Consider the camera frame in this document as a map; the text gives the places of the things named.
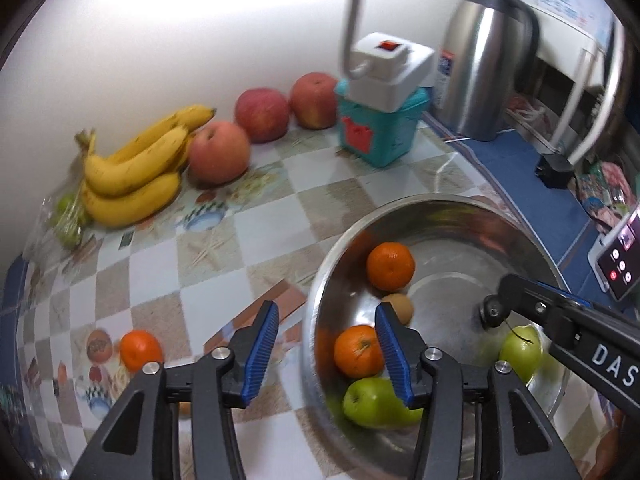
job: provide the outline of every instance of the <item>metal bowl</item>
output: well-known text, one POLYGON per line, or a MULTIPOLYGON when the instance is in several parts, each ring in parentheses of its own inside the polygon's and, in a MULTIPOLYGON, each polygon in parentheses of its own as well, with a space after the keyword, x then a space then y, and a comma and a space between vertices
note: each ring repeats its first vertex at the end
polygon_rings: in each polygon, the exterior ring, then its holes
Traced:
MULTIPOLYGON (((417 428, 371 431, 348 421, 341 410, 350 382, 335 367, 334 341, 356 324, 374 324, 374 310, 384 294, 369 284, 366 259, 379 243, 398 241, 415 258, 416 271, 407 294, 414 302, 410 326, 427 345, 459 362, 489 366, 497 360, 508 332, 485 331, 478 306, 494 294, 508 272, 566 288, 555 264, 537 240, 499 211, 468 198, 418 195, 386 204, 356 222, 336 242, 320 266, 308 298, 302 375, 330 452, 343 455, 370 476, 406 478, 417 428)), ((530 322, 512 313, 511 326, 530 322)), ((539 328, 543 345, 549 341, 539 328)), ((568 373, 545 353, 529 389, 551 417, 564 393, 568 373)), ((460 478, 472 476, 474 415, 465 407, 460 478)))

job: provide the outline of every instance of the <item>teal plastic box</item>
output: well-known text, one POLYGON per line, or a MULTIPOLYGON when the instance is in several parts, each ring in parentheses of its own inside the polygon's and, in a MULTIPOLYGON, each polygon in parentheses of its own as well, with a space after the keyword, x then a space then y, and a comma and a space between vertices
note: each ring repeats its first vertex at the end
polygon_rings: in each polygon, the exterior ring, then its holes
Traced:
POLYGON ((340 143, 376 168, 384 168, 404 155, 414 143, 415 129, 429 97, 418 88, 392 114, 349 101, 349 82, 335 86, 338 97, 338 129, 340 143))

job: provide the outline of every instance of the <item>thermos label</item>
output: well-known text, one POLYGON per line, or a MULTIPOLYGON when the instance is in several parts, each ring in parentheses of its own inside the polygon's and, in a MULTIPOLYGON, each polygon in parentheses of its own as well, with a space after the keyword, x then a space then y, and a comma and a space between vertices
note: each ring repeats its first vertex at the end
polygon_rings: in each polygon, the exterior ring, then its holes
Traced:
POLYGON ((448 50, 443 50, 438 60, 438 70, 436 71, 436 82, 433 89, 434 106, 442 109, 444 99, 449 89, 449 81, 451 81, 451 71, 453 70, 454 54, 448 50))

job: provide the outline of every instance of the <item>banana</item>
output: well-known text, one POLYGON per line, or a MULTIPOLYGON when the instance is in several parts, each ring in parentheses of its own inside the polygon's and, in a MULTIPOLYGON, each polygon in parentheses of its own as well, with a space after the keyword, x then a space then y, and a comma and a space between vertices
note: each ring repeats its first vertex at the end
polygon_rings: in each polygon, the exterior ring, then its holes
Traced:
POLYGON ((186 140, 184 141, 183 146, 180 149, 180 152, 178 152, 178 155, 176 155, 174 161, 169 164, 169 167, 166 169, 167 173, 173 173, 174 171, 181 173, 184 168, 187 167, 187 159, 189 158, 189 146, 192 140, 193 136, 188 135, 186 140))
POLYGON ((175 128, 178 124, 183 124, 190 132, 192 132, 209 121, 215 114, 215 108, 207 108, 203 105, 191 105, 181 108, 170 116, 158 121, 156 124, 149 126, 135 139, 131 139, 117 152, 108 156, 106 160, 112 164, 125 162, 146 150, 154 142, 160 139, 160 137, 175 128))
POLYGON ((135 157, 111 164, 101 156, 87 155, 84 178, 92 189, 103 196, 123 196, 151 182, 172 163, 180 151, 187 128, 176 126, 135 157))
POLYGON ((178 194, 180 175, 165 173, 126 196, 105 198, 95 193, 83 180, 80 186, 82 204, 100 224, 119 228, 139 222, 163 208, 178 194))

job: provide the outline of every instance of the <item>bolt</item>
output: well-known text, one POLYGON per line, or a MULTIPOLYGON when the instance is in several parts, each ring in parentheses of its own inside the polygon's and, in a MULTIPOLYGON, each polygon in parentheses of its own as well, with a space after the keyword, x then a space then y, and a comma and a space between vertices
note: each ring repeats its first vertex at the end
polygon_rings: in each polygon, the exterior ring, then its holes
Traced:
POLYGON ((221 361, 223 359, 226 359, 230 355, 231 355, 231 350, 229 350, 229 348, 227 348, 226 346, 219 346, 218 348, 214 348, 211 351, 211 357, 213 357, 214 359, 219 359, 221 361))
POLYGON ((424 357, 429 361, 439 361, 442 359, 442 350, 434 347, 427 348, 424 351, 424 357))
POLYGON ((142 367, 142 371, 147 375, 154 375, 158 373, 160 365, 155 361, 149 361, 142 367))
POLYGON ((509 372, 511 372, 511 369, 512 369, 511 365, 507 361, 498 361, 494 366, 495 366, 495 370, 499 374, 508 374, 509 372))

